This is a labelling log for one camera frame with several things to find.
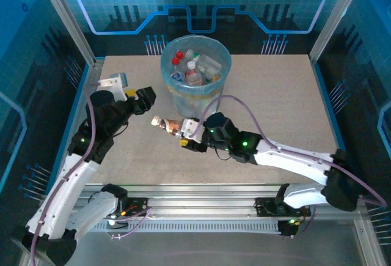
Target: table surface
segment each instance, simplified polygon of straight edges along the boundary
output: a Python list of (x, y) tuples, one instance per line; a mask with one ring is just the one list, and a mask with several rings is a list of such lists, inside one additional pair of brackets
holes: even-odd
[[(151, 126), (153, 116), (181, 119), (164, 84), (160, 56), (108, 56), (101, 79), (125, 72), (130, 88), (152, 86), (155, 105), (132, 116), (126, 131), (114, 139), (99, 170), (89, 183), (118, 185), (162, 183), (306, 183), (310, 179), (268, 166), (222, 161), (214, 150), (195, 153), (179, 140)], [(233, 55), (223, 94), (242, 99), (254, 112), (267, 137), (300, 149), (335, 152), (315, 75), (307, 55)], [(239, 130), (257, 132), (246, 110), (231, 99), (220, 111)]]

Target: white cap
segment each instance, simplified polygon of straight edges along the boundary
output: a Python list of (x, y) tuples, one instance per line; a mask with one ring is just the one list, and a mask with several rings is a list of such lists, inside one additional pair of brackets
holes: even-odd
[(159, 121), (160, 121), (160, 117), (159, 116), (153, 116), (153, 119), (152, 119), (152, 121), (151, 121), (151, 124), (153, 125), (153, 126), (157, 126), (157, 125), (159, 125)]
[(188, 50), (185, 54), (185, 57), (189, 60), (193, 59), (194, 51), (192, 49)]
[(188, 69), (195, 69), (196, 63), (194, 61), (189, 61), (188, 62)]

